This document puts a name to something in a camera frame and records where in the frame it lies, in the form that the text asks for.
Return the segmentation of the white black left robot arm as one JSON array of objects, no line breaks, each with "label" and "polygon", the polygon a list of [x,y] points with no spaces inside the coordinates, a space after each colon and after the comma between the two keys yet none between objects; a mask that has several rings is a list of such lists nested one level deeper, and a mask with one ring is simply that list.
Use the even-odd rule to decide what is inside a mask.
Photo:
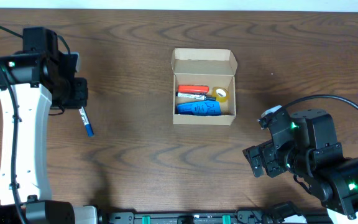
[{"label": "white black left robot arm", "polygon": [[94,206],[55,201],[47,172],[49,117],[77,110],[93,135],[87,81],[75,77],[80,57],[61,52],[63,37],[44,27],[24,29],[21,39],[21,51],[0,57],[0,223],[101,223]]}]

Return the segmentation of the black whiteboard marker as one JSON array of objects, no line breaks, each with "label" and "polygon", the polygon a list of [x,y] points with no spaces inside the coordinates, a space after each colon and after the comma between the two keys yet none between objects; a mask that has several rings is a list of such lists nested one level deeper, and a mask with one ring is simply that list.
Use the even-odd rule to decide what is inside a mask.
[{"label": "black whiteboard marker", "polygon": [[204,95],[204,94],[176,92],[176,96],[177,97],[182,97],[182,98],[191,98],[191,99],[194,99],[194,100],[216,101],[216,97],[208,96],[208,95]]}]

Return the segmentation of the red stapler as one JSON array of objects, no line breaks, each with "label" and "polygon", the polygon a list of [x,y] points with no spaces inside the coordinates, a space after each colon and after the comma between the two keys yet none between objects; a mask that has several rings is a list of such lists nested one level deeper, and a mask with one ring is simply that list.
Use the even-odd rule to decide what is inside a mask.
[{"label": "red stapler", "polygon": [[209,87],[203,85],[178,85],[177,92],[206,95],[209,92]]}]

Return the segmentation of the blue whiteboard marker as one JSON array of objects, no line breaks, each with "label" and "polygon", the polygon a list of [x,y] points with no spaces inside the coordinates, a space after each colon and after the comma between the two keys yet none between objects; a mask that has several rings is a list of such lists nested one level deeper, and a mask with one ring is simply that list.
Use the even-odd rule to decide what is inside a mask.
[{"label": "blue whiteboard marker", "polygon": [[89,121],[88,115],[86,114],[85,108],[84,108],[84,107],[81,107],[81,108],[79,109],[79,112],[80,112],[81,118],[82,118],[82,120],[83,120],[83,124],[84,124],[84,126],[85,126],[87,135],[88,135],[89,137],[93,137],[93,136],[94,136],[94,132],[93,132],[91,123],[90,123],[90,121]]}]

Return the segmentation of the brown cardboard box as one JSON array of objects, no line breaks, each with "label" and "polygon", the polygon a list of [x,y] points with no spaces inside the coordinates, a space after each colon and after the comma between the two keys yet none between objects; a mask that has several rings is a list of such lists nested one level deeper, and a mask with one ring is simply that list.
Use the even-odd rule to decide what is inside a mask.
[{"label": "brown cardboard box", "polygon": [[173,124],[232,124],[237,61],[231,50],[176,48],[171,65]]}]

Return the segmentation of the yellow clear tape roll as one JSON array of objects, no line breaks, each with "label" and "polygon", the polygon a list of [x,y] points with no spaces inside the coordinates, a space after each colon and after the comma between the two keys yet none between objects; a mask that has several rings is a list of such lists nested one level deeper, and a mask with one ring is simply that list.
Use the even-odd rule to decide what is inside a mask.
[{"label": "yellow clear tape roll", "polygon": [[216,101],[224,103],[228,100],[229,93],[225,88],[214,87],[212,97],[214,97]]}]

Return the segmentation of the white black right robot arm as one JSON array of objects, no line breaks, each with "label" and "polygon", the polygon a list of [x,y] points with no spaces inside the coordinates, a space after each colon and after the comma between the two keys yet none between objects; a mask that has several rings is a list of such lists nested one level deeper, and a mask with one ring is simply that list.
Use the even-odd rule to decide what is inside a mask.
[{"label": "white black right robot arm", "polygon": [[290,172],[324,208],[356,219],[358,158],[344,157],[332,116],[325,110],[289,114],[276,106],[258,120],[270,140],[244,149],[255,177]]}]

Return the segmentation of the blue plastic tape dispenser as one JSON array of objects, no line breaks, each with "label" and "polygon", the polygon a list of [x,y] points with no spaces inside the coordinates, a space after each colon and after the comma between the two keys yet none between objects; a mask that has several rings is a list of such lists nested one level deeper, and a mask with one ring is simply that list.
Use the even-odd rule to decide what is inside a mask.
[{"label": "blue plastic tape dispenser", "polygon": [[196,101],[177,105],[177,113],[194,116],[220,116],[222,111],[217,101]]}]

